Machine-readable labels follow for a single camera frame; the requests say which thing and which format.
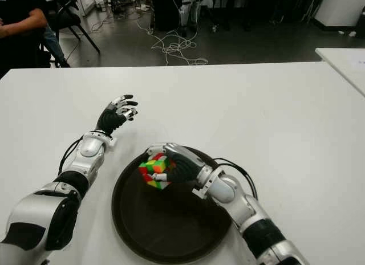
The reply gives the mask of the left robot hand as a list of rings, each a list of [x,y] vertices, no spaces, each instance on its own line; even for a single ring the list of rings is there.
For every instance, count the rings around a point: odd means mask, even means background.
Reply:
[[[118,96],[111,101],[99,116],[95,129],[111,136],[127,121],[132,121],[137,115],[138,102],[133,101],[133,95]]]

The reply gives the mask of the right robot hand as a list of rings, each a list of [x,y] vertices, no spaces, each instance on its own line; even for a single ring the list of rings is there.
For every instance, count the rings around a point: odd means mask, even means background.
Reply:
[[[169,182],[171,184],[196,181],[199,187],[203,187],[214,171],[212,166],[187,147],[173,142],[153,144],[144,151],[143,156],[145,159],[149,159],[160,153],[171,160],[175,166],[171,170],[164,170],[162,173],[154,171],[152,179],[155,182]]]

